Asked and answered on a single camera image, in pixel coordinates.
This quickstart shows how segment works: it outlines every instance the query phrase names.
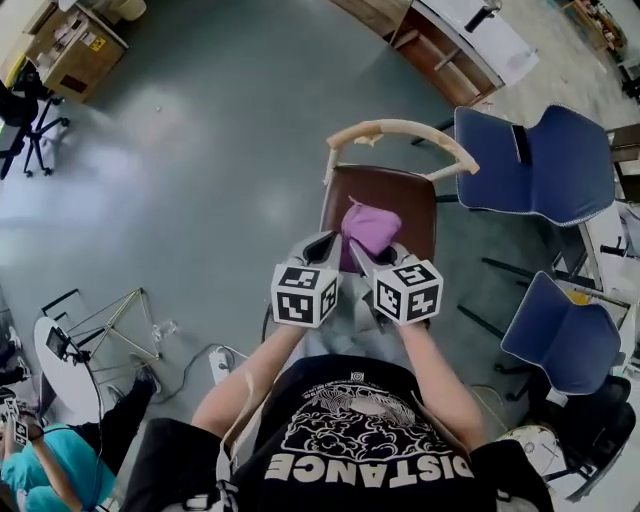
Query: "concrete floor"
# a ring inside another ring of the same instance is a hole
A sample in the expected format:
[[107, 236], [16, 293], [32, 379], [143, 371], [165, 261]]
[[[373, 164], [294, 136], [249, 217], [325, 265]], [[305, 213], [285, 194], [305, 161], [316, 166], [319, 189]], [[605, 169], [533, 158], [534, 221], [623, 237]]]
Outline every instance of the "concrete floor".
[[[50, 146], [55, 174], [28, 180], [17, 161], [3, 182], [0, 285], [34, 366], [43, 304], [79, 288], [66, 309], [73, 322], [142, 286], [154, 320], [181, 328], [155, 365], [172, 391], [206, 344], [246, 353], [259, 343], [274, 265], [317, 229], [325, 138], [365, 119], [436, 124], [452, 111], [330, 2], [155, 0], [128, 39], [130, 51], [89, 104], [63, 105], [73, 124]], [[400, 137], [345, 159], [420, 172], [449, 162]], [[484, 255], [532, 270], [549, 263], [530, 219], [441, 206], [435, 264], [445, 295], [432, 331], [465, 382], [504, 395], [521, 378], [493, 373], [508, 360], [498, 340], [455, 310], [481, 308], [502, 328], [515, 312], [523, 289], [481, 265]], [[122, 331], [145, 343], [139, 313]], [[127, 353], [115, 340], [99, 362]], [[130, 380], [120, 382], [125, 390]], [[185, 390], [150, 416], [188, 419], [212, 385], [205, 357]], [[121, 473], [126, 480], [128, 466]]]

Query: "wire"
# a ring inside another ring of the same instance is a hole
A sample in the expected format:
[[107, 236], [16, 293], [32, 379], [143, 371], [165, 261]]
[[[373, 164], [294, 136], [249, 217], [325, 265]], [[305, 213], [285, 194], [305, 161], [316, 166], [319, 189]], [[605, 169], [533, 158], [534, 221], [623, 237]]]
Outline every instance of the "wire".
[[229, 370], [232, 370], [236, 365], [236, 358], [234, 356], [234, 353], [247, 359], [247, 356], [245, 356], [242, 352], [238, 352], [235, 348], [231, 348], [231, 347], [228, 347], [227, 345], [222, 345], [220, 343], [209, 343], [202, 350], [200, 350], [200, 352], [194, 355], [191, 358], [191, 361], [189, 361], [189, 363], [187, 364], [187, 366], [184, 367], [184, 371], [182, 372], [182, 384], [180, 384], [180, 387], [176, 389], [173, 393], [171, 393], [169, 396], [164, 397], [162, 400], [151, 402], [151, 405], [164, 405], [169, 400], [172, 400], [173, 398], [175, 398], [187, 385], [187, 377], [189, 376], [189, 370], [191, 370], [191, 367], [194, 365], [194, 363], [198, 359], [200, 359], [209, 349], [213, 347], [218, 347], [216, 352], [221, 349], [227, 350], [229, 352], [229, 355], [231, 356], [231, 365]]
[[[78, 345], [76, 345], [71, 336], [65, 335], [65, 337], [69, 341], [69, 344], [74, 348], [76, 353], [80, 354], [80, 348], [78, 347]], [[104, 412], [104, 403], [102, 402], [102, 395], [100, 394], [100, 389], [98, 388], [96, 378], [93, 376], [93, 372], [89, 367], [89, 363], [87, 361], [82, 361], [82, 364], [84, 364], [84, 366], [87, 368], [87, 372], [91, 377], [93, 387], [96, 390], [96, 396], [98, 397], [98, 433], [100, 435], [100, 452], [98, 453], [98, 458], [96, 459], [96, 469], [93, 478], [93, 491], [91, 492], [91, 506], [89, 507], [89, 510], [94, 510], [98, 505], [98, 499], [100, 498], [100, 488], [98, 487], [98, 480], [102, 480], [102, 465], [100, 464], [100, 462], [102, 460], [102, 451], [104, 450], [102, 436], [102, 415]]]
[[260, 343], [264, 343], [264, 340], [267, 339], [267, 327], [269, 326], [269, 320], [273, 316], [273, 304], [269, 303], [267, 306], [267, 310], [264, 313], [264, 318], [262, 320], [262, 335], [260, 336]]
[[498, 393], [495, 389], [493, 389], [491, 386], [485, 386], [484, 384], [471, 384], [469, 386], [471, 388], [471, 391], [473, 391], [473, 394], [476, 395], [476, 397], [478, 398], [478, 400], [480, 400], [480, 402], [482, 402], [482, 405], [484, 405], [487, 410], [489, 411], [489, 413], [491, 414], [491, 416], [493, 416], [495, 418], [495, 420], [499, 423], [499, 425], [504, 429], [505, 432], [508, 432], [509, 429], [506, 427], [506, 425], [504, 424], [504, 422], [502, 421], [502, 419], [500, 418], [500, 416], [498, 416], [498, 414], [491, 408], [489, 407], [489, 404], [487, 404], [487, 402], [485, 402], [482, 397], [480, 396], [480, 394], [476, 391], [476, 389], [485, 389], [487, 391], [491, 391], [494, 395], [496, 395], [497, 399], [498, 399], [498, 403], [500, 404], [500, 406], [502, 408], [504, 408], [504, 403], [502, 402], [502, 397], [500, 396], [500, 393]]

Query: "black pants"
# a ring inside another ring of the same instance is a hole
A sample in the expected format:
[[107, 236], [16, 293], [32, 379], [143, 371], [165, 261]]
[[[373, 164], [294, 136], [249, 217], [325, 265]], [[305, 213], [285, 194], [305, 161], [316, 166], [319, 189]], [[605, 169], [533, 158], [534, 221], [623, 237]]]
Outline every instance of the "black pants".
[[100, 456], [114, 475], [127, 456], [131, 441], [138, 432], [144, 413], [153, 395], [150, 382], [136, 380], [129, 394], [118, 401], [113, 409], [102, 418], [102, 455], [100, 456], [100, 430], [97, 423], [74, 425], [75, 430], [84, 439], [96, 455]]
[[[9, 359], [16, 353], [16, 347], [13, 343], [4, 342], [0, 347], [0, 368], [7, 366]], [[13, 370], [0, 372], [0, 386], [10, 386], [16, 382], [20, 382], [24, 378], [24, 370], [20, 367]]]

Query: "power strip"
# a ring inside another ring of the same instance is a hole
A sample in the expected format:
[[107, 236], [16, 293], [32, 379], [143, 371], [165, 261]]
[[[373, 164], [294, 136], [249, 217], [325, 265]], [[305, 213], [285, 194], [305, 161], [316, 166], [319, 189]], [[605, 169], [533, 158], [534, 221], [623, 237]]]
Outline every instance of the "power strip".
[[209, 354], [209, 362], [211, 363], [213, 380], [216, 384], [220, 384], [229, 375], [229, 358], [224, 352], [214, 350]]

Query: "yellow label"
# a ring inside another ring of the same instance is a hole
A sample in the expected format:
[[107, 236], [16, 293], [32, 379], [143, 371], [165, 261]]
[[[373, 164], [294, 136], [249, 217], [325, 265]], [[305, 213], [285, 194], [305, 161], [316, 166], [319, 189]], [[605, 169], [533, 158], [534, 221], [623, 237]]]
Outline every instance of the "yellow label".
[[102, 47], [107, 43], [106, 39], [103, 39], [102, 37], [96, 37], [96, 40], [91, 43], [91, 46], [89, 48], [91, 48], [94, 52], [99, 52], [100, 50], [102, 50]]

